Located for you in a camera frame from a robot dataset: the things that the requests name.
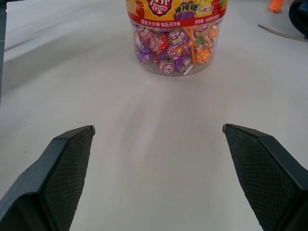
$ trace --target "lollipop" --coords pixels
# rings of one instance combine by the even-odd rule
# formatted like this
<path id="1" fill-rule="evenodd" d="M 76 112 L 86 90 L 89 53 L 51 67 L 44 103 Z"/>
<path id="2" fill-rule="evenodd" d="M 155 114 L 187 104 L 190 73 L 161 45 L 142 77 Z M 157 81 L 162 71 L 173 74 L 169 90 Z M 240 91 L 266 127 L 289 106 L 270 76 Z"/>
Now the lollipop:
<path id="1" fill-rule="evenodd" d="M 193 67 L 192 60 L 186 55 L 181 56 L 180 58 L 174 61 L 175 69 L 186 75 Z"/>
<path id="2" fill-rule="evenodd" d="M 137 31 L 139 32 L 141 38 L 144 40 L 144 41 L 148 41 L 150 39 L 150 37 L 153 35 L 153 32 L 150 31 L 150 29 L 148 28 L 145 28 L 143 26 L 139 26 L 137 28 Z"/>
<path id="3" fill-rule="evenodd" d="M 187 28 L 187 27 L 182 27 L 183 30 L 185 31 L 185 33 L 187 34 L 187 36 L 189 37 L 190 39 L 190 42 L 193 44 L 194 47 L 198 47 L 196 41 L 195 41 L 195 38 L 193 37 L 191 31 L 193 30 L 193 27 L 190 27 L 190 28 Z"/>
<path id="4" fill-rule="evenodd" d="M 167 36 L 163 35 L 163 34 L 151 36 L 150 47 L 157 54 L 167 50 L 167 48 L 168 48 L 168 38 L 167 38 Z"/>
<path id="5" fill-rule="evenodd" d="M 196 61 L 200 64 L 207 63 L 212 57 L 212 52 L 209 49 L 197 49 Z"/>
<path id="6" fill-rule="evenodd" d="M 161 52 L 157 56 L 158 56 L 158 59 L 167 59 L 167 58 L 169 58 L 169 55 L 168 55 L 167 51 Z"/>
<path id="7" fill-rule="evenodd" d="M 159 71 L 163 74 L 170 74 L 174 70 L 174 63 L 172 60 L 160 60 L 158 63 Z"/>
<path id="8" fill-rule="evenodd" d="M 208 36 L 210 38 L 215 38 L 218 35 L 218 27 L 216 25 L 213 25 L 212 28 L 210 29 L 210 32 L 208 33 Z"/>
<path id="9" fill-rule="evenodd" d="M 176 48 L 176 46 L 170 46 L 170 47 L 168 47 L 168 49 L 167 49 L 167 53 L 168 53 L 168 55 L 169 55 L 169 57 L 171 58 L 171 59 L 177 59 L 177 58 L 179 58 L 181 55 L 182 55 L 182 53 L 183 53 L 183 48 L 181 48 L 181 49 L 178 49 L 178 50 L 175 50 L 175 48 Z"/>
<path id="10" fill-rule="evenodd" d="M 184 31 L 174 30 L 169 33 L 169 40 L 173 45 L 183 45 L 188 42 L 189 38 Z"/>
<path id="11" fill-rule="evenodd" d="M 143 64 L 149 64 L 152 61 L 152 57 L 153 57 L 153 53 L 150 49 L 138 51 L 138 53 L 137 53 L 137 58 Z"/>
<path id="12" fill-rule="evenodd" d="M 208 31 L 209 31 L 208 24 L 201 24 L 197 26 L 195 35 L 196 37 L 203 37 L 204 35 L 208 33 Z"/>
<path id="13" fill-rule="evenodd" d="M 140 51 L 147 51 L 147 47 L 145 46 L 145 43 L 143 42 L 140 34 L 138 32 L 135 32 L 135 45 Z"/>

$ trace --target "lollipop stick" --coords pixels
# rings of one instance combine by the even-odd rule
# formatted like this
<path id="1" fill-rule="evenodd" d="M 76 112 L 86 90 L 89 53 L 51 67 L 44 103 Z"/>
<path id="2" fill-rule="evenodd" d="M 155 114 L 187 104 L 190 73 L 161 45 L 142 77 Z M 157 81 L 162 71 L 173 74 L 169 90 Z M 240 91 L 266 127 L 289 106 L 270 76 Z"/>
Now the lollipop stick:
<path id="1" fill-rule="evenodd" d="M 174 53 L 178 52 L 179 50 L 181 50 L 182 48 L 189 46 L 189 42 L 186 42 L 184 45 L 177 47 L 176 49 L 174 49 Z"/>
<path id="2" fill-rule="evenodd" d="M 193 66 L 196 67 L 196 57 L 194 55 L 194 47 L 191 46 L 191 50 L 192 50 L 192 61 L 193 61 Z"/>
<path id="3" fill-rule="evenodd" d="M 191 33 L 188 31 L 188 29 L 187 29 L 186 27 L 182 27 L 182 28 L 183 28 L 183 30 L 185 31 L 185 33 L 187 34 L 187 36 L 189 37 L 189 39 L 191 40 L 193 46 L 194 46 L 195 48 L 197 48 L 198 45 L 197 45 L 196 41 L 194 40 L 193 36 L 191 35 Z"/>

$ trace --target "clear plastic jar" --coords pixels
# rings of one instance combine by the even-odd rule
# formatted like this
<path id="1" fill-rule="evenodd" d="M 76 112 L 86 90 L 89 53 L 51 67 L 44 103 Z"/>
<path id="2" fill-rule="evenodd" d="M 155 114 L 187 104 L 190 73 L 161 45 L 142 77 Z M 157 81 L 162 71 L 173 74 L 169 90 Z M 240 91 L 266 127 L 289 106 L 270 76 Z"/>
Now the clear plastic jar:
<path id="1" fill-rule="evenodd" d="M 134 49 L 153 73 L 184 76 L 213 60 L 226 0 L 126 0 Z"/>

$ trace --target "orange lollipop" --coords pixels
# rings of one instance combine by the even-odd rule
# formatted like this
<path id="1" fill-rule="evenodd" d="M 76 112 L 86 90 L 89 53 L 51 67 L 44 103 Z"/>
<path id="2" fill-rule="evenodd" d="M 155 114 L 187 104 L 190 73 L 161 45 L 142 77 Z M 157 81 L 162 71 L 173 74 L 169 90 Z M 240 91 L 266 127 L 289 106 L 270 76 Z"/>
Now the orange lollipop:
<path id="1" fill-rule="evenodd" d="M 208 33 L 208 36 L 210 38 L 215 38 L 218 35 L 218 27 L 217 26 L 212 26 L 212 28 L 210 29 L 210 32 Z"/>
<path id="2" fill-rule="evenodd" d="M 198 53 L 196 54 L 196 61 L 200 64 L 207 63 L 212 57 L 212 52 L 208 49 L 201 50 L 197 49 Z"/>

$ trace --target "black object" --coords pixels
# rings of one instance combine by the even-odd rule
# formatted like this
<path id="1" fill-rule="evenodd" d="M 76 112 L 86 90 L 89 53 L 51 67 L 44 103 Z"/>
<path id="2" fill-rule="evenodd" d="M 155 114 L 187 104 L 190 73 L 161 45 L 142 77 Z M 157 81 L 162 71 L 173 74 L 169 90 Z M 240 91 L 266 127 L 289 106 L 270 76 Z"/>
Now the black object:
<path id="1" fill-rule="evenodd" d="M 0 201 L 0 231 L 68 231 L 82 194 L 93 126 L 54 138 Z"/>
<path id="2" fill-rule="evenodd" d="M 10 1 L 21 1 L 21 0 L 0 0 L 0 103 L 1 103 L 1 84 L 2 84 L 5 29 L 6 29 L 6 3 Z"/>
<path id="3" fill-rule="evenodd" d="M 272 136 L 224 125 L 235 170 L 264 231 L 308 230 L 308 171 Z"/>
<path id="4" fill-rule="evenodd" d="M 295 0 L 289 10 L 292 24 L 308 37 L 308 0 Z"/>

